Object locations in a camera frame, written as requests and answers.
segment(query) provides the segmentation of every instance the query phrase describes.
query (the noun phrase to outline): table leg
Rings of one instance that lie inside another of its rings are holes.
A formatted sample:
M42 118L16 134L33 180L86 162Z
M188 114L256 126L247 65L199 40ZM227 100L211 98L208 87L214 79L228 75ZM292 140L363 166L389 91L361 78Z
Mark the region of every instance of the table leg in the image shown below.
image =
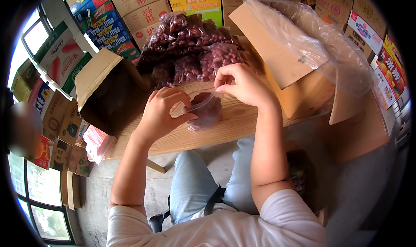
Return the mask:
M147 159L147 164L146 164L149 168L154 169L156 171L159 171L160 173L164 174L166 173L165 168L162 166L159 166L158 164L156 164L155 162L151 161L150 159Z

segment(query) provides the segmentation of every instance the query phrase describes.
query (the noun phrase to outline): hand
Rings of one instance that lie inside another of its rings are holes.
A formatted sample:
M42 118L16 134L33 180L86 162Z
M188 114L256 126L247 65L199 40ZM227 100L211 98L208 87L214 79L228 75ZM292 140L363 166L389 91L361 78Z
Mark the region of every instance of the hand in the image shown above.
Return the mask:
M195 114L186 113L172 118L169 111L175 103L183 102L190 107L189 96L180 88L163 87L155 90L147 100L143 117L137 127L140 137L151 146L156 140L169 134L182 123L197 119Z
M232 80L236 80L236 85L231 85ZM214 86L217 93L230 93L248 105L258 108L279 106L276 96L246 64L236 63L219 68Z

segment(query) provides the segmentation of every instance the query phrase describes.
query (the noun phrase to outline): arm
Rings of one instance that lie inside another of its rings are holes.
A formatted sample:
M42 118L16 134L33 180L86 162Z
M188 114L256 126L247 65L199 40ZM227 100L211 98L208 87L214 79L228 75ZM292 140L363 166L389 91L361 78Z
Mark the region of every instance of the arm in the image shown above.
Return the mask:
M244 64L221 67L215 79L217 92L230 93L257 106L257 125L251 160L251 193L257 209L273 193L289 188L288 162L283 146L282 110L276 96Z
M191 113L172 118L169 110L180 101L190 107L188 95L179 88L163 87L150 95L140 124L132 132L114 177L110 208L124 205L146 216L143 199L146 188L146 162L150 146L182 123L197 118Z

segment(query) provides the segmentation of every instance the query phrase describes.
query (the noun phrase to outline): left hand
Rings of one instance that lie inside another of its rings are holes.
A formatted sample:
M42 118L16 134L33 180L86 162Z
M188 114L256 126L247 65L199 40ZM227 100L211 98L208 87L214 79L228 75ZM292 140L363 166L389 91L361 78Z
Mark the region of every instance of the left hand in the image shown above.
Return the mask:
M155 90L150 95L143 117L137 127L137 131L149 146L156 140L169 134L182 123L197 119L195 114L185 113L177 118L172 118L169 111L175 103L183 102L190 107L188 95L180 88L163 87Z

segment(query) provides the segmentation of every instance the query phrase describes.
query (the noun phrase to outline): concrete floor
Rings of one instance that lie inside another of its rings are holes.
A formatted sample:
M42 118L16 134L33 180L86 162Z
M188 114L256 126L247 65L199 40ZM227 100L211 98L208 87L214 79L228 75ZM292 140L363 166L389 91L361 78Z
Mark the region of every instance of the concrete floor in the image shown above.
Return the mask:
M405 158L396 160L394 140L355 160L335 165L322 142L317 139L312 122L285 128L285 137L286 140L296 141L315 165L318 188L314 204L316 210L325 206L328 208L328 244L365 246L377 232L377 224L372 222L377 218L380 220L387 213L403 173ZM233 141L197 150L215 181L223 187L231 176L234 165L232 152L236 149L237 142ZM147 169L144 204L148 218L168 209L173 165L178 154L174 152L149 157L165 166L167 172L161 174ZM119 160L114 160L103 162L100 166L94 165L89 177L80 182L82 208L76 211L85 246L105 246L107 242L110 190L119 163ZM166 219L163 230L170 226L170 219Z

